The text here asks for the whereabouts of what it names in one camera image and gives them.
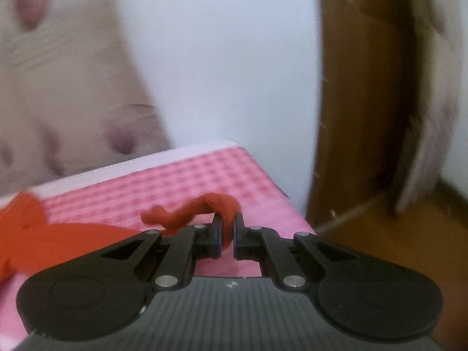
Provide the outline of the orange red small garment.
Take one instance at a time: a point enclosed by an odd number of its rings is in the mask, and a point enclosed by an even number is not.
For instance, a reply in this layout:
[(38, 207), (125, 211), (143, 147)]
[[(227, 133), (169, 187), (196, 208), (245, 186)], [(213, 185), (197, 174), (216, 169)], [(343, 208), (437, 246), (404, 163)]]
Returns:
[[(140, 218), (148, 226), (161, 226), (163, 235), (171, 236), (197, 215), (219, 214), (225, 250), (233, 241), (234, 219), (240, 212), (234, 197), (210, 192), (187, 200), (174, 211), (154, 205), (142, 211)], [(33, 275), (136, 234), (136, 230), (103, 223), (49, 223), (41, 201), (29, 192), (20, 192), (1, 208), (1, 280), (17, 273)]]

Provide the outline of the pink checkered white bedsheet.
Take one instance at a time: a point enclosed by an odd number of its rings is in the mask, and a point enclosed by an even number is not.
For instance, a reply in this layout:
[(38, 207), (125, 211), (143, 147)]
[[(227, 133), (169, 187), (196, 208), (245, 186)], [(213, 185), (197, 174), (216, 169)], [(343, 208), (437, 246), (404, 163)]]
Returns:
[(106, 223), (142, 231), (140, 213), (168, 211), (208, 192), (240, 203), (248, 226), (285, 238), (312, 228), (285, 193), (241, 146), (230, 140), (180, 147), (34, 186), (48, 223)]

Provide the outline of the beige floral curtain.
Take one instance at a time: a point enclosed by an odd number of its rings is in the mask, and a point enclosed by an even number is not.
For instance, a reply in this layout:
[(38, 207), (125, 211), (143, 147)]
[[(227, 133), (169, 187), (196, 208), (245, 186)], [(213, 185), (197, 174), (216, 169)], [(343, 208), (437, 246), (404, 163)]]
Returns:
[(1, 0), (1, 193), (165, 151), (115, 0)]

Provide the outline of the brown wooden door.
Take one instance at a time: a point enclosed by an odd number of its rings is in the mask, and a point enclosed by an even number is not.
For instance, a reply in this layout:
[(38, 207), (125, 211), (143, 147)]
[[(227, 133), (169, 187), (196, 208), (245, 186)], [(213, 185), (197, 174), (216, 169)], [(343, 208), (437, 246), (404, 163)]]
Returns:
[(307, 220), (430, 192), (460, 112), (462, 0), (321, 0), (322, 97)]

